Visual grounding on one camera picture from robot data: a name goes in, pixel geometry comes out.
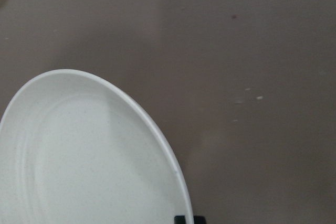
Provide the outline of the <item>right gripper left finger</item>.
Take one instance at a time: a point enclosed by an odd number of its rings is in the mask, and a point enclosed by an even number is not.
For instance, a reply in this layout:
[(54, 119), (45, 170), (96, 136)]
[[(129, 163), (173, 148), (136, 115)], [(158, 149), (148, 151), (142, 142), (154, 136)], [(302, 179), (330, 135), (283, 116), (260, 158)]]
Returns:
[(186, 224), (185, 216), (175, 216), (174, 224)]

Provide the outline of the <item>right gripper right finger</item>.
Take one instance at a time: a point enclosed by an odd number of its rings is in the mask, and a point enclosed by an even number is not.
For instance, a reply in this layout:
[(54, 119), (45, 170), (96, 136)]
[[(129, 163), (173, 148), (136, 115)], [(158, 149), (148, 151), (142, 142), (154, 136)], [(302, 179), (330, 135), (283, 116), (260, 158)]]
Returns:
[(193, 220), (194, 224), (206, 224), (206, 218), (204, 216), (195, 215)]

